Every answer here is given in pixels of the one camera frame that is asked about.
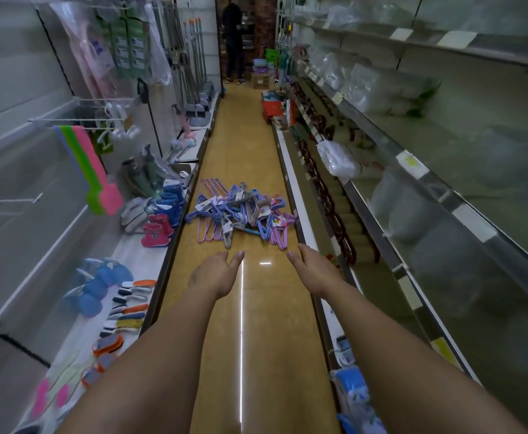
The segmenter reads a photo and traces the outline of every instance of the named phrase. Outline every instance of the person in black clothing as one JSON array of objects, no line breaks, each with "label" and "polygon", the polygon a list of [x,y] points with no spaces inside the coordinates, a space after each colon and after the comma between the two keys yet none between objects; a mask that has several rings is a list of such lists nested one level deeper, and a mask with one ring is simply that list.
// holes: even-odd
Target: person in black clothing
[{"label": "person in black clothing", "polygon": [[226,37],[226,51],[228,55],[226,76],[227,83],[231,83],[231,72],[234,70],[234,63],[237,62],[238,84],[245,84],[244,80],[244,46],[242,45],[242,35],[239,28],[242,24],[242,10],[237,4],[238,0],[231,0],[230,4],[224,8],[222,13],[222,25],[224,36]]}]

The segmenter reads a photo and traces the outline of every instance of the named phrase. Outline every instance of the hand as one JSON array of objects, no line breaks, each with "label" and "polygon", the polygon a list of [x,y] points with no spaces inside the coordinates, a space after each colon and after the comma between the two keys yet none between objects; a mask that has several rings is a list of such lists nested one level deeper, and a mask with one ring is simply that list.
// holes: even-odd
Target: hand
[{"label": "hand", "polygon": [[216,299],[227,296],[234,286],[239,264],[244,260],[243,251],[236,252],[227,263],[227,251],[220,251],[208,256],[193,270],[188,283],[189,288],[209,291],[216,295]]},{"label": "hand", "polygon": [[312,295],[326,297],[326,291],[342,281],[340,271],[330,260],[308,245],[298,244],[298,248],[302,259],[298,253],[290,251],[287,254],[288,260]]}]

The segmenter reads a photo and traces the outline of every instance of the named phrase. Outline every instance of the pink boot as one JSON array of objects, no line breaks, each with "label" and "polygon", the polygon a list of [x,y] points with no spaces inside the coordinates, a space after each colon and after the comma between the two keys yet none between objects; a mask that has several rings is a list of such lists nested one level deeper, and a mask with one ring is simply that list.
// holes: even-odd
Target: pink boot
[{"label": "pink boot", "polygon": [[167,247],[169,238],[164,231],[163,225],[160,224],[145,224],[145,236],[141,239],[141,245],[144,247]]},{"label": "pink boot", "polygon": [[149,215],[149,221],[163,226],[163,230],[166,232],[168,237],[171,237],[173,234],[173,228],[171,228],[171,224],[169,223],[169,218],[167,215],[163,213],[160,213],[159,215]]}]

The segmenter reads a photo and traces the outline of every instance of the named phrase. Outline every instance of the yellow floor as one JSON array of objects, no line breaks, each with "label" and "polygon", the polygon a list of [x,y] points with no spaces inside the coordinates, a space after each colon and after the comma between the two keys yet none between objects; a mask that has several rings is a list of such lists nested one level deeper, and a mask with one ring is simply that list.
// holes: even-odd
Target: yellow floor
[{"label": "yellow floor", "polygon": [[[287,199],[260,91],[236,85],[227,90],[200,179],[220,178],[228,188],[245,181],[262,194]],[[291,227],[288,249],[296,244]],[[162,313],[179,299],[192,269],[221,250],[223,242],[197,243],[196,222],[183,229]],[[285,251],[234,233],[230,254],[237,250],[246,257],[234,289],[217,302],[210,320],[191,432],[339,433],[310,295]]]}]

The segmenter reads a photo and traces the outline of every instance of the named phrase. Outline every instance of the left hand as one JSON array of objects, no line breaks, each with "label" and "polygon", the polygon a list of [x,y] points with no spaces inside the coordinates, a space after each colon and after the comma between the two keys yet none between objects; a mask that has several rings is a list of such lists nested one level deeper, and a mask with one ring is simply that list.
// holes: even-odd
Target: left hand
[{"label": "left hand", "polygon": [[220,251],[206,257],[191,273],[189,288],[208,291],[214,294],[216,299],[227,296],[234,286],[238,268],[244,260],[245,253],[243,251],[236,252],[229,265],[227,256],[227,251]]}]

